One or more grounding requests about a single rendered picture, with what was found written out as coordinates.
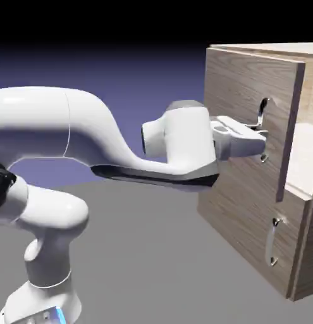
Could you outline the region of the small wood cabinet door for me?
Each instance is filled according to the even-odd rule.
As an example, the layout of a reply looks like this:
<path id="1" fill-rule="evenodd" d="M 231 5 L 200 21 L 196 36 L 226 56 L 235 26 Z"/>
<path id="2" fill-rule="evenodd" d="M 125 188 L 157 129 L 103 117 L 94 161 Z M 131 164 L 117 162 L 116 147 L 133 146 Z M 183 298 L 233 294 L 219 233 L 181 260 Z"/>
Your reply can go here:
<path id="1" fill-rule="evenodd" d="M 269 162 L 235 158 L 221 164 L 209 192 L 199 195 L 202 217 L 285 298 L 296 301 L 300 251 L 312 198 L 294 188 L 276 201 L 266 174 Z M 281 218 L 274 238 L 274 267 L 265 261 L 267 233 L 274 217 Z"/>

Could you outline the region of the light wood cabinet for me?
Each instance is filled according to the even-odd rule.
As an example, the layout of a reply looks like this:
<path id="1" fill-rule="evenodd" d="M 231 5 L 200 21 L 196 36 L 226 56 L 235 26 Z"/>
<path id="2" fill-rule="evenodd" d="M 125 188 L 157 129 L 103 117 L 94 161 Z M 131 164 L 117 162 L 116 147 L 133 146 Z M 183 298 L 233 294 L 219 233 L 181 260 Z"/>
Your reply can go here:
<path id="1" fill-rule="evenodd" d="M 300 106 L 293 135 L 285 189 L 291 187 L 312 198 L 305 223 L 297 275 L 296 301 L 313 294 L 313 43 L 223 44 L 210 47 L 303 61 L 306 64 Z M 269 161 L 267 149 L 259 158 Z"/>

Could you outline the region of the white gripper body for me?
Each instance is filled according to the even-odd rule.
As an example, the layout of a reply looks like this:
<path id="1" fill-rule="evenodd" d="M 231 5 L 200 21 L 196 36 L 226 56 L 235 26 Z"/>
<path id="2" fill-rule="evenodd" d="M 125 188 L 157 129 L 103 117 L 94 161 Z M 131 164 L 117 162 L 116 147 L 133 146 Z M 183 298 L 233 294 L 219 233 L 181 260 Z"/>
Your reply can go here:
<path id="1" fill-rule="evenodd" d="M 261 155 L 266 137 L 228 116 L 223 116 L 223 160 Z"/>

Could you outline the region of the large wood cabinet door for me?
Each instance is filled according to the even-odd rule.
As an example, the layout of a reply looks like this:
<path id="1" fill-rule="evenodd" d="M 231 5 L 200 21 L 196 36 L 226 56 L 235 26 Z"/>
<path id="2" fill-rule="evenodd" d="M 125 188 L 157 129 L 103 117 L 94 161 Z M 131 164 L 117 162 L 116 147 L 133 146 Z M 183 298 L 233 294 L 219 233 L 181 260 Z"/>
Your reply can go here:
<path id="1" fill-rule="evenodd" d="M 262 100 L 268 100 L 262 122 L 269 134 L 266 174 L 278 202 L 285 194 L 305 67 L 305 62 L 292 59 L 214 47 L 206 51 L 204 103 L 212 115 L 256 123 Z"/>

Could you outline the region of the short curved metal handle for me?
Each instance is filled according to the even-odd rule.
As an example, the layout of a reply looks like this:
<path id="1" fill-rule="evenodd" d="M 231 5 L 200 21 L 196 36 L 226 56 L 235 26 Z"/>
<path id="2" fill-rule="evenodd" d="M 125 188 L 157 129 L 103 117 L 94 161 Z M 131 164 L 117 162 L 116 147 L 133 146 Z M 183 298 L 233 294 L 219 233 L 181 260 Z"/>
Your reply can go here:
<path id="1" fill-rule="evenodd" d="M 269 132 L 267 130 L 262 129 L 262 124 L 264 121 L 264 110 L 270 102 L 271 102 L 270 98 L 268 97 L 263 98 L 259 105 L 259 110 L 257 114 L 257 123 L 247 124 L 248 128 L 252 129 L 253 131 L 257 132 L 258 134 L 262 135 L 265 138 L 268 137 Z"/>

